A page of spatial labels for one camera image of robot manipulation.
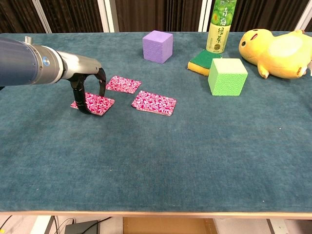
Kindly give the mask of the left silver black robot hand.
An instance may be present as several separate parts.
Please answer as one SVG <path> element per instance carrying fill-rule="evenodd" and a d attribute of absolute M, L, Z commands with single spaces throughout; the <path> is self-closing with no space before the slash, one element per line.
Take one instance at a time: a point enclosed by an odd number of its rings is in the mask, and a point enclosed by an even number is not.
<path fill-rule="evenodd" d="M 81 55 L 61 51 L 59 54 L 64 65 L 62 78 L 70 81 L 78 109 L 84 114 L 91 114 L 86 104 L 84 82 L 88 76 L 94 75 L 99 80 L 99 96 L 105 95 L 107 79 L 101 63 Z"/>

